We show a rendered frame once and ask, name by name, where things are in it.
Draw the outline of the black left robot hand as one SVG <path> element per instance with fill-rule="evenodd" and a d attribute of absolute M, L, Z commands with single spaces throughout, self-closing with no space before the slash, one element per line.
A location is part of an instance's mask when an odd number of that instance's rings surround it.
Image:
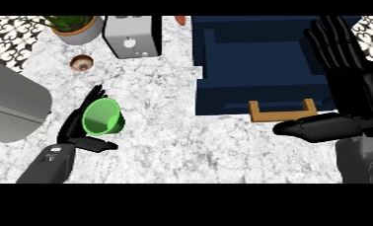
<path fill-rule="evenodd" d="M 59 131 L 58 144 L 72 144 L 78 149 L 100 153 L 106 150 L 117 150 L 118 145 L 99 138 L 90 137 L 84 131 L 81 118 L 89 105 L 106 98 L 105 90 L 96 85 L 89 92 L 80 107 L 69 114 Z"/>

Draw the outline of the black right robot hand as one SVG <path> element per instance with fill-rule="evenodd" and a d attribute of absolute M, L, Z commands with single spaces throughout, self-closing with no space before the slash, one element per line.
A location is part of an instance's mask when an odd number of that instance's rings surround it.
<path fill-rule="evenodd" d="M 324 71 L 336 113 L 276 124 L 273 132 L 319 143 L 366 135 L 373 137 L 373 61 L 341 16 L 321 16 L 305 29 Z"/>

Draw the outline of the green cup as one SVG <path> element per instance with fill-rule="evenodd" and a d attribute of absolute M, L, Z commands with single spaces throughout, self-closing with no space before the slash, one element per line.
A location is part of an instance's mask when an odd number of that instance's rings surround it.
<path fill-rule="evenodd" d="M 125 118 L 117 101 L 111 98 L 96 100 L 87 107 L 81 126 L 87 134 L 99 136 L 118 133 L 125 125 Z"/>

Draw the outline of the navy blue open drawer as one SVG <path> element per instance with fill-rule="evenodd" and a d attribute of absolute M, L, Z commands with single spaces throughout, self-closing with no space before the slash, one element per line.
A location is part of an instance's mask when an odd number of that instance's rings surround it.
<path fill-rule="evenodd" d="M 323 69 L 304 30 L 316 16 L 193 16 L 192 59 L 198 115 L 289 112 L 314 101 L 319 111 L 335 104 Z"/>

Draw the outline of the grey rounded appliance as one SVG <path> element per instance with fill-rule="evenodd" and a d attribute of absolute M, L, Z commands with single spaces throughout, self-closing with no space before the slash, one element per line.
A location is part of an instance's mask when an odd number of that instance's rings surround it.
<path fill-rule="evenodd" d="M 53 98 L 47 88 L 0 64 L 0 142 L 24 139 L 50 114 Z"/>

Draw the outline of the brown mushroom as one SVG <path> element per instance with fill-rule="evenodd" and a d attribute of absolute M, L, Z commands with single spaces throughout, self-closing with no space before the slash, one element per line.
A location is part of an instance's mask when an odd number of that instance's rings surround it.
<path fill-rule="evenodd" d="M 75 71 L 86 71 L 93 66 L 93 58 L 89 55 L 78 55 L 72 58 L 69 62 L 69 67 Z"/>

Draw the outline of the potted plant in grey pot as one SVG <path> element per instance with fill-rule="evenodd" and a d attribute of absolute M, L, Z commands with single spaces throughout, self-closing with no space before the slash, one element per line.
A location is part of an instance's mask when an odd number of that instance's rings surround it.
<path fill-rule="evenodd" d="M 49 27 L 69 45 L 91 42 L 102 33 L 103 21 L 99 16 L 44 16 Z"/>

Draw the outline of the silver toaster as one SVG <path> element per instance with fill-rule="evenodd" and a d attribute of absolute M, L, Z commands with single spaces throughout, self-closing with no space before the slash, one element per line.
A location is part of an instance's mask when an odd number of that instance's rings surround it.
<path fill-rule="evenodd" d="M 102 37 L 118 59 L 162 55 L 162 17 L 106 16 Z"/>

